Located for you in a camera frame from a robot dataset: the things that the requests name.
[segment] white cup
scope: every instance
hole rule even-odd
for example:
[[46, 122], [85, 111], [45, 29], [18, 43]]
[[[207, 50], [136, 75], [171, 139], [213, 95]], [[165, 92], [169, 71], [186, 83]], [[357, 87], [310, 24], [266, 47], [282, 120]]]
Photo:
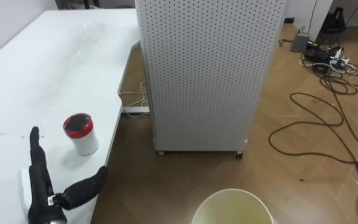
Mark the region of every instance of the white cup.
[[77, 153], [88, 156], [98, 150], [99, 142], [94, 134], [91, 116], [85, 113], [74, 114], [66, 119], [63, 128], [73, 141]]

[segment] caster wheel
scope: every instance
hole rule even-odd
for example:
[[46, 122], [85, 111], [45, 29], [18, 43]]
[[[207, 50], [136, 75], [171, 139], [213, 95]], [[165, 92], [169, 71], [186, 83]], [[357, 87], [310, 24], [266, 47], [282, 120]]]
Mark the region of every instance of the caster wheel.
[[236, 155], [238, 159], [242, 159], [242, 151], [236, 151], [234, 152], [234, 155]]

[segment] gray device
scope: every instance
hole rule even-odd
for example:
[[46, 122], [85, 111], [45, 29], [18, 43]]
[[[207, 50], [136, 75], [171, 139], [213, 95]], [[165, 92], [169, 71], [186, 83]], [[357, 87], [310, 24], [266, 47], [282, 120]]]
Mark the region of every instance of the gray device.
[[308, 41], [310, 39], [309, 34], [297, 33], [295, 34], [295, 38], [291, 44], [291, 51], [292, 52], [304, 52]]
[[136, 0], [154, 149], [241, 158], [287, 0]]

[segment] robotic hand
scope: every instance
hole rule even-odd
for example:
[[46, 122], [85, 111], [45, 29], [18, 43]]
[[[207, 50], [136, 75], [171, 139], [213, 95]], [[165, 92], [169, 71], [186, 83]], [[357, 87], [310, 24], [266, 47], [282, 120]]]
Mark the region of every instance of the robotic hand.
[[29, 224], [65, 224], [63, 212], [84, 205], [97, 196], [105, 181], [107, 168], [102, 166], [92, 177], [81, 180], [63, 193], [53, 192], [44, 150], [39, 145], [39, 129], [30, 133], [31, 166], [21, 172], [21, 200]]

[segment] white table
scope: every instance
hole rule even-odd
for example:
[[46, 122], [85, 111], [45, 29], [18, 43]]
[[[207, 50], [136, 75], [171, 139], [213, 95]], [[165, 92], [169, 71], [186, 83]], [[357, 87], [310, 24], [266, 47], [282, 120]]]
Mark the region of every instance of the white table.
[[[32, 126], [56, 192], [105, 165], [138, 29], [135, 9], [48, 11], [0, 50], [0, 223], [25, 223], [17, 173], [30, 165]], [[100, 141], [88, 157], [76, 154], [62, 128], [79, 112], [92, 116]], [[95, 201], [65, 212], [69, 223], [89, 223]]]

